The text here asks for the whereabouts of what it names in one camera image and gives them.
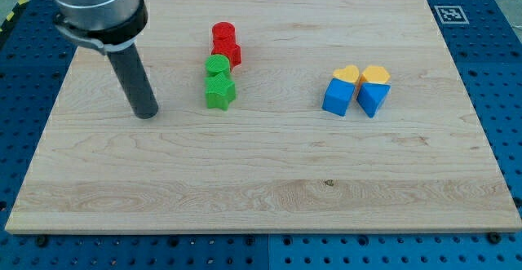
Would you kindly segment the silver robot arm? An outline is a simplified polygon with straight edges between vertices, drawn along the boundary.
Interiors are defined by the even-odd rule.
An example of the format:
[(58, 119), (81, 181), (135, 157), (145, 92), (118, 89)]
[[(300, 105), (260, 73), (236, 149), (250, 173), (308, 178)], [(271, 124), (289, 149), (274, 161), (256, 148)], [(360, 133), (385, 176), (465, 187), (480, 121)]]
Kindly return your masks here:
[(134, 44), (148, 22), (144, 0), (55, 0), (57, 30), (77, 46), (105, 55)]

